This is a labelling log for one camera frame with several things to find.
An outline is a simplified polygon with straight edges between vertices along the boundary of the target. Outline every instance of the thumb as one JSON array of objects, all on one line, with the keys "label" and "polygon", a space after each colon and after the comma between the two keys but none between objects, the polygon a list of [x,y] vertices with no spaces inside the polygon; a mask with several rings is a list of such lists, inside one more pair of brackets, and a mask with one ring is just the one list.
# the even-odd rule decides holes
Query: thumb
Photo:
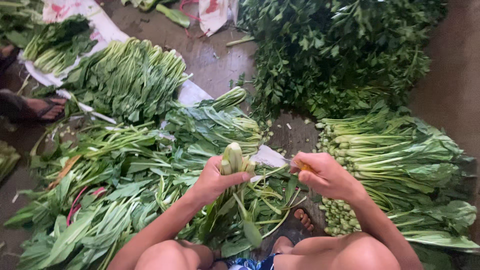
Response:
[{"label": "thumb", "polygon": [[313,186],[315,184],[325,185],[326,180],[313,172],[310,171],[301,171],[299,173],[300,182],[304,183],[307,186]]},{"label": "thumb", "polygon": [[220,181],[225,183],[225,186],[233,186],[249,181],[252,176],[248,172],[237,172],[231,175],[220,176]]}]

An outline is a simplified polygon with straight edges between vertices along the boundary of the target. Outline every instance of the blue patterned shorts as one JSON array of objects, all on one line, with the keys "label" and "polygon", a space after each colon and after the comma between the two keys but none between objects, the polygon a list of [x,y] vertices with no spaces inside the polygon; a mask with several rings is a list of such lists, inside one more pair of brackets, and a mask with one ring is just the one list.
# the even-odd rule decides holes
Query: blue patterned shorts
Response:
[{"label": "blue patterned shorts", "polygon": [[257,261],[245,258],[236,258],[233,260],[225,261],[229,270],[274,270],[273,258],[275,255],[281,253],[275,253],[268,256],[263,261]]}]

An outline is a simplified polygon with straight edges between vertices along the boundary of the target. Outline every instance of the hand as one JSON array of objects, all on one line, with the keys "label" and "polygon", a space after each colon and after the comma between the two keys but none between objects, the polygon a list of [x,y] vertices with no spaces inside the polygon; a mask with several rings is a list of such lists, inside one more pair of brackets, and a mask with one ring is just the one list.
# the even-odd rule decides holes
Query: hand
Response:
[{"label": "hand", "polygon": [[247,182],[253,176],[248,172],[221,175],[218,169],[221,161],[222,156],[211,157],[190,189],[204,205],[214,202],[228,187]]},{"label": "hand", "polygon": [[323,196],[349,203],[368,196],[363,185],[327,153],[300,152],[293,160],[300,160],[310,165],[315,172],[300,171],[298,168],[292,168],[291,172],[300,171],[300,182]]}]

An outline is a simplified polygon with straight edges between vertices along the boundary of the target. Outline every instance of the concrete floor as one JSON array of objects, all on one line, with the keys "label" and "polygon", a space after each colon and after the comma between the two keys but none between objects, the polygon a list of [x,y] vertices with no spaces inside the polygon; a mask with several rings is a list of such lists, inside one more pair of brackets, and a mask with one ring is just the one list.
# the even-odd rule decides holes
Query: concrete floor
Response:
[{"label": "concrete floor", "polygon": [[[227,42],[240,39],[243,33],[232,26],[226,27],[211,37],[196,38],[202,34],[198,22],[192,21],[190,35],[156,11],[142,13],[132,6],[123,7],[120,1],[105,1],[104,10],[113,22],[129,36],[149,39],[153,44],[176,49],[187,63],[187,72],[193,73],[191,80],[216,98],[229,90],[230,79],[237,79],[245,72],[249,80],[254,73],[253,42],[226,48]],[[193,13],[195,5],[188,7]],[[470,156],[480,158],[480,0],[452,0],[449,15],[432,33],[427,48],[432,57],[431,72],[412,91],[410,107],[415,115],[437,127],[444,127],[447,134],[465,149]],[[14,65],[0,78],[0,86],[17,90],[25,76],[21,66]],[[275,135],[271,144],[286,149],[287,155],[298,150],[314,149],[318,132],[313,124],[304,125],[304,117],[284,113],[273,126]],[[16,190],[36,186],[27,170],[27,153],[42,134],[41,127],[21,126],[8,133],[0,129],[0,140],[17,148],[23,158],[12,175],[0,183],[0,223],[4,223],[16,210],[27,203],[19,197],[14,204]],[[476,185],[474,202],[480,207],[480,185]],[[473,238],[480,243],[480,222],[472,229]],[[29,237],[22,230],[6,230],[0,226],[0,269],[14,269],[19,244]]]}]

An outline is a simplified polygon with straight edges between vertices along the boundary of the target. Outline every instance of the yellow knife handle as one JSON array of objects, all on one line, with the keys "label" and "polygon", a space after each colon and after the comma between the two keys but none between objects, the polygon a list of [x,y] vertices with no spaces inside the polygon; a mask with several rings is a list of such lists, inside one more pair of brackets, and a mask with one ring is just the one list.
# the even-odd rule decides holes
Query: yellow knife handle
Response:
[{"label": "yellow knife handle", "polygon": [[311,167],[310,165],[306,164],[306,163],[303,163],[301,162],[300,160],[295,160],[294,161],[295,164],[297,165],[297,167],[300,168],[300,170],[305,170],[305,171],[309,171],[309,172],[315,172]]}]

